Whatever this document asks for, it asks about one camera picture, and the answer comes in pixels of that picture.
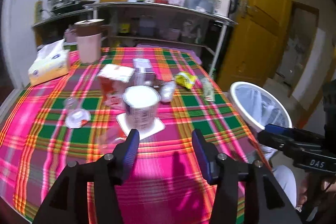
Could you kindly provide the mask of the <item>white paper cup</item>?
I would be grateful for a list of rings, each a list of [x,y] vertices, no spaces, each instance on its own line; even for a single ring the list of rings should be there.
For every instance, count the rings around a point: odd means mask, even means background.
[[[128,87],[122,100],[127,125],[138,131],[147,130],[153,125],[161,101],[161,96],[154,88],[145,85]]]

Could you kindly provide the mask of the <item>white foil lid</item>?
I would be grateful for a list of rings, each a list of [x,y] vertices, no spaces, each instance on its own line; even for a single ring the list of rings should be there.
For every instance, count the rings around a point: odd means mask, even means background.
[[[70,129],[83,127],[91,120],[91,115],[88,110],[76,109],[72,110],[66,117],[65,124]]]

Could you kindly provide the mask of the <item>green paper wrapper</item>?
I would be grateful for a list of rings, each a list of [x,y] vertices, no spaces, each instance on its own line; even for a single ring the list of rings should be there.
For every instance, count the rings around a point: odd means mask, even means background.
[[[201,83],[202,83],[203,96],[205,100],[209,102],[214,102],[215,93],[214,93],[214,87],[211,81],[207,77],[204,77],[201,79]]]

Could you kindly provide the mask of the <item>clear plastic wrap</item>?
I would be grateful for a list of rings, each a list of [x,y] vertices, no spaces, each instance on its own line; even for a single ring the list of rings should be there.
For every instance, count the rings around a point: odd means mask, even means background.
[[[169,103],[172,101],[175,88],[176,88],[175,81],[168,81],[163,84],[159,92],[162,103]]]

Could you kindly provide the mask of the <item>yellow snack packet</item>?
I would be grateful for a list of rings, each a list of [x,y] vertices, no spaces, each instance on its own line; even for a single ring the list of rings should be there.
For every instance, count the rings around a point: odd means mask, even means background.
[[[174,80],[177,85],[187,88],[189,90],[193,88],[197,79],[197,76],[191,75],[187,72],[179,72],[174,76]]]

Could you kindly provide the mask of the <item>red white carton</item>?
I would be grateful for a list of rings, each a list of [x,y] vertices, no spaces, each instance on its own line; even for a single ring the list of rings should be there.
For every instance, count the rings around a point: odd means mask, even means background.
[[[107,64],[98,73],[97,78],[106,106],[113,109],[123,109],[122,95],[125,89],[132,85],[135,69],[116,64]]]

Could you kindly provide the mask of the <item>purple milk carton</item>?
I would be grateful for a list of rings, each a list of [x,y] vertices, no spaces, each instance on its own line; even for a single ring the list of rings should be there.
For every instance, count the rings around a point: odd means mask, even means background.
[[[153,83],[155,72],[149,59],[135,58],[133,59],[134,67],[134,85],[146,85]]]

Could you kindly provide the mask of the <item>clear plastic cup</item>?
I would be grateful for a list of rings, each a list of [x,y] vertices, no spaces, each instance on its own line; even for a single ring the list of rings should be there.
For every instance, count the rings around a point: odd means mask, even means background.
[[[63,105],[67,111],[72,111],[77,109],[78,100],[74,97],[68,97],[67,99],[64,100]]]

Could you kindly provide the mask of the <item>white trash bin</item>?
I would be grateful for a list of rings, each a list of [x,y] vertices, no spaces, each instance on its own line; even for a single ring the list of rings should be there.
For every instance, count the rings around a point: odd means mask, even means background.
[[[229,99],[248,127],[255,133],[268,124],[292,128],[289,113],[281,102],[265,89],[244,81],[230,86]]]

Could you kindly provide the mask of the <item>yellow wooden door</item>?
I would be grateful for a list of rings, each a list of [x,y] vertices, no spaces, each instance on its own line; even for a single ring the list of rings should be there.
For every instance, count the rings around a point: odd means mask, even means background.
[[[284,53],[291,0],[241,0],[217,84],[226,91],[236,81],[263,86]]]

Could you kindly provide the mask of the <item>tissue pack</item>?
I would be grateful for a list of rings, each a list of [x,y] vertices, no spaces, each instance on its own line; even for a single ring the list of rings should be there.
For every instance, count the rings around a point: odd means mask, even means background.
[[[28,70],[31,86],[45,83],[70,72],[70,50],[64,48],[65,39],[45,45]]]

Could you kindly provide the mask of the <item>pink brown pitcher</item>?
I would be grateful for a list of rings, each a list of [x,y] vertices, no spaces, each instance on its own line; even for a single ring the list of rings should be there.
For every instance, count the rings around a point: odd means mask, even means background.
[[[83,64],[93,64],[100,60],[103,22],[103,19],[87,19],[74,24],[79,58]]]

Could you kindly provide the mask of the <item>metal shelf counter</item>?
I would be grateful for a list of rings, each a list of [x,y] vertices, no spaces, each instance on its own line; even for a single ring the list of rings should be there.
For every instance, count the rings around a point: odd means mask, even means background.
[[[102,20],[102,40],[106,45],[120,39],[127,47],[149,43],[194,50],[209,75],[215,71],[226,28],[234,24],[225,16],[168,4],[91,3],[81,10],[53,15],[33,24],[36,44],[60,39],[69,26],[89,19]]]

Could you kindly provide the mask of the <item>white electric kettle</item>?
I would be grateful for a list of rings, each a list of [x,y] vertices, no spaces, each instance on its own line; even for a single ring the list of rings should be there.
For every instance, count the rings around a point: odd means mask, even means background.
[[[214,14],[229,17],[236,12],[238,0],[215,0]]]

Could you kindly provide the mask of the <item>clear plastic container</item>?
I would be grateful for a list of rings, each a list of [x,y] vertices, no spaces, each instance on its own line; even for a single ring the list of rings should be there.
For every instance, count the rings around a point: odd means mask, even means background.
[[[183,6],[188,9],[212,14],[215,0],[185,0]]]

